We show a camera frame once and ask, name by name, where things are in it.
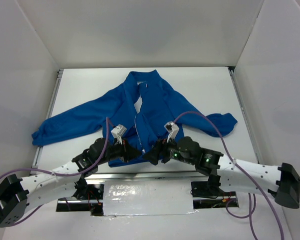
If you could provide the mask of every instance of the cable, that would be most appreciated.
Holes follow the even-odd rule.
[[[255,231],[254,231],[254,227],[253,227],[253,222],[252,222],[252,198],[251,198],[251,194],[249,194],[249,220],[250,220],[250,227],[251,227],[251,231],[253,234],[253,237],[255,238],[255,240],[258,240],[258,238],[256,237]]]
[[[108,119],[108,121],[109,121],[110,126],[113,127],[113,128],[115,128],[115,125],[111,122],[111,120]]]
[[[88,207],[89,211],[91,211],[91,206],[90,206],[90,193],[88,192]]]
[[[194,198],[195,197],[198,197],[198,198],[206,198],[206,199],[217,199],[219,196],[203,196],[203,195],[200,195],[200,194],[194,194],[195,196],[193,196]]]
[[[96,195],[94,195],[94,193],[92,191],[90,191],[90,193],[95,197],[95,199],[98,201],[98,205],[100,205],[100,201],[99,199],[96,197]]]
[[[213,128],[214,128],[214,130],[217,132],[217,134],[219,135],[219,137],[220,137],[220,139],[221,139],[221,141],[222,141],[222,144],[223,144],[223,147],[224,147],[224,150],[225,150],[225,152],[226,152],[226,154],[228,155],[228,157],[230,158],[230,160],[231,160],[231,162],[233,162],[234,163],[234,160],[233,160],[233,158],[231,157],[231,155],[230,155],[230,153],[229,153],[229,150],[228,150],[228,148],[226,147],[226,144],[225,144],[225,141],[224,141],[224,139],[223,139],[223,136],[222,136],[222,134],[220,133],[220,131],[218,130],[218,128],[205,116],[205,115],[203,115],[203,114],[201,114],[200,112],[197,112],[197,111],[186,111],[186,112],[184,112],[184,113],[182,113],[182,114],[180,114],[174,121],[173,121],[173,123],[176,123],[177,122],[177,120],[179,119],[179,118],[181,118],[182,116],[184,116],[184,115],[186,115],[186,114],[196,114],[196,115],[199,115],[199,116],[201,116],[202,118],[204,118]],[[260,192],[262,193],[262,195],[264,196],[264,198],[265,198],[265,200],[268,202],[268,204],[269,204],[269,206],[270,206],[270,208],[271,208],[271,210],[272,210],[272,212],[273,212],[273,214],[274,214],[274,217],[275,217],[275,219],[276,219],[276,222],[278,223],[278,226],[279,226],[279,229],[280,229],[280,234],[281,234],[281,240],[284,240],[285,239],[285,237],[284,237],[284,232],[283,232],[283,227],[282,227],[282,224],[281,224],[281,221],[280,221],[280,218],[279,218],[279,216],[278,216],[278,214],[277,214],[277,212],[276,212],[276,210],[275,210],[275,208],[274,208],[274,206],[273,206],[273,204],[271,203],[271,201],[270,201],[270,199],[269,199],[269,197],[266,195],[266,193],[264,192],[264,190],[262,189],[262,187],[255,181],[255,179],[251,176],[251,175],[249,175],[249,173],[247,172],[247,171],[245,171],[241,166],[239,166],[238,164],[235,164],[235,166],[237,166],[237,168],[239,169],[239,170],[241,170],[253,183],[254,183],[254,185],[260,190]]]
[[[253,194],[253,198],[254,198],[254,205],[253,205],[253,209],[249,212],[249,214],[248,215],[246,215],[246,216],[237,216],[237,215],[235,215],[235,214],[233,214],[233,213],[231,213],[230,212],[230,210],[229,210],[229,204],[231,203],[231,202],[233,202],[233,201],[236,201],[236,198],[235,199],[230,199],[230,200],[228,200],[227,201],[227,203],[226,203],[226,206],[225,206],[225,208],[226,208],[226,211],[229,213],[229,215],[231,215],[231,216],[233,216],[233,217],[235,217],[235,218],[238,218],[238,219],[247,219],[249,216],[251,216],[253,213],[254,213],[254,211],[255,211],[255,208],[256,208],[256,196],[255,196],[255,194]]]
[[[105,118],[105,123],[106,123],[106,137],[105,137],[105,144],[104,144],[104,146],[103,146],[103,149],[102,149],[102,151],[101,151],[101,154],[100,154],[100,156],[98,157],[98,159],[95,161],[95,163],[94,164],[92,164],[90,167],[88,167],[87,169],[85,169],[85,170],[83,170],[83,171],[81,171],[81,172],[78,172],[78,173],[71,173],[71,174],[61,174],[61,173],[53,173],[53,174],[55,174],[56,176],[58,176],[58,177],[73,177],[73,176],[77,176],[77,175],[81,175],[81,174],[84,174],[84,173],[86,173],[86,172],[88,172],[88,171],[90,171],[91,169],[93,169],[98,163],[99,163],[99,161],[102,159],[102,157],[103,157],[103,155],[104,155],[104,152],[105,152],[105,150],[106,150],[106,146],[107,146],[107,143],[108,143],[108,139],[109,139],[109,118],[108,117],[106,117]],[[50,172],[50,171],[47,171],[47,170],[42,170],[42,169],[33,169],[33,168],[18,168],[18,169],[14,169],[14,170],[11,170],[11,171],[8,171],[8,172],[6,172],[6,173],[4,173],[4,174],[2,174],[1,176],[0,176],[0,180],[3,178],[3,177],[5,177],[5,176],[7,176],[7,175],[10,175],[10,174],[12,174],[12,173],[15,173],[15,172],[19,172],[19,171],[33,171],[33,170],[35,170],[36,172],[38,171],[38,172],[42,172],[42,173],[44,173],[44,174],[52,174],[52,172]],[[30,213],[25,219],[28,219],[29,218],[29,216],[31,216],[32,214],[34,214],[36,211],[38,210],[38,208],[36,208],[32,213]]]
[[[219,202],[218,204],[214,204],[211,208],[215,208],[216,206],[220,205],[221,202]]]
[[[70,204],[69,204],[68,200],[65,197],[63,199],[64,199],[66,205],[68,206],[68,210],[71,211]]]

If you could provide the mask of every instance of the black bracket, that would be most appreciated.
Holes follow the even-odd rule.
[[[0,228],[13,225],[24,215],[28,190],[23,190],[15,174],[0,183]]]
[[[282,172],[281,180],[277,182],[279,189],[277,192],[271,190],[268,192],[275,198],[277,204],[290,209],[300,208],[300,176],[288,163],[283,163],[278,169]]]

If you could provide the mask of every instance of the black mount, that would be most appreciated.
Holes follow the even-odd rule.
[[[281,180],[276,184],[279,186],[277,192],[268,190],[275,198],[275,202],[290,209],[300,208],[300,176],[294,167],[283,163],[278,168],[281,173]]]
[[[89,168],[95,163],[102,152],[104,144],[105,138],[98,138],[97,140],[95,140],[94,144],[85,149],[83,153],[72,159],[72,162],[76,163],[79,167],[78,172]],[[142,152],[132,147],[126,139],[122,139],[122,144],[119,144],[115,139],[114,144],[111,144],[110,142],[107,143],[104,156],[101,158],[97,166],[84,173],[82,177],[85,178],[93,173],[96,173],[98,171],[98,165],[107,163],[114,159],[120,159],[124,163],[128,163],[130,160],[140,156],[141,154]]]
[[[153,148],[142,157],[153,165],[157,165],[159,159],[167,163],[170,159],[195,166],[196,171],[209,176],[217,175],[218,162],[223,153],[210,149],[201,148],[189,136],[181,138],[177,143],[174,140],[166,142],[158,140]]]
[[[0,228],[13,225],[24,215],[28,190],[24,190],[15,174],[0,183]]]

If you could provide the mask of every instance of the jacket zipper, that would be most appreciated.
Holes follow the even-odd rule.
[[[141,139],[140,139],[140,136],[139,136],[139,133],[138,133],[138,128],[136,127],[136,115],[134,117],[134,126],[135,126],[135,130],[136,130],[136,134],[138,135],[138,139],[139,139],[139,142],[140,142],[140,145],[141,145],[141,148],[142,148],[142,154],[145,153],[145,150],[142,146],[142,143],[141,143]]]

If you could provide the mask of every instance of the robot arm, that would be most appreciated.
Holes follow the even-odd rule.
[[[282,166],[269,166],[252,163],[244,160],[234,162],[230,158],[211,149],[205,149],[192,141],[189,136],[183,137],[178,142],[174,137],[178,131],[176,124],[168,122],[165,128],[169,132],[168,138],[159,140],[154,147],[143,155],[143,158],[152,164],[163,163],[170,159],[178,160],[195,166],[203,175],[209,176],[210,188],[223,192],[246,192],[261,194],[254,183],[236,166],[242,167],[275,202],[287,208],[300,207],[300,176],[290,164]]]
[[[171,122],[165,127],[169,132],[168,138],[158,140],[153,148],[142,156],[152,164],[157,165],[161,159],[163,163],[170,159],[178,160],[195,166],[198,172],[209,176],[208,186],[217,189],[217,192],[221,190],[260,194],[250,179],[235,166],[238,164],[275,199],[276,203],[287,208],[300,207],[300,177],[292,165],[284,163],[282,166],[267,166],[237,159],[234,159],[233,163],[227,155],[202,148],[188,136],[175,142],[178,127]],[[117,158],[128,162],[141,155],[140,151],[121,138],[124,126],[117,126],[111,133],[115,137],[115,143],[107,144],[105,154],[97,165]],[[97,165],[89,172],[78,175],[61,177],[53,173],[81,173],[95,163],[104,144],[104,138],[97,139],[90,148],[72,161],[53,169],[52,174],[42,173],[22,178],[17,178],[14,174],[6,177],[0,184],[0,227],[10,226],[25,212],[52,200],[69,196],[81,199],[86,196],[89,189],[84,178],[97,172]]]
[[[77,199],[85,197],[90,189],[84,178],[97,172],[98,165],[117,158],[128,162],[140,156],[139,150],[121,138],[124,129],[124,126],[118,125],[111,131],[115,137],[114,144],[107,143],[105,154],[88,172],[77,174],[92,166],[99,158],[105,138],[97,139],[90,148],[72,161],[51,170],[52,174],[42,173],[22,178],[17,178],[14,174],[6,177],[0,184],[0,228],[9,227],[29,210],[50,201],[65,197]],[[70,176],[61,177],[55,175],[56,173]]]

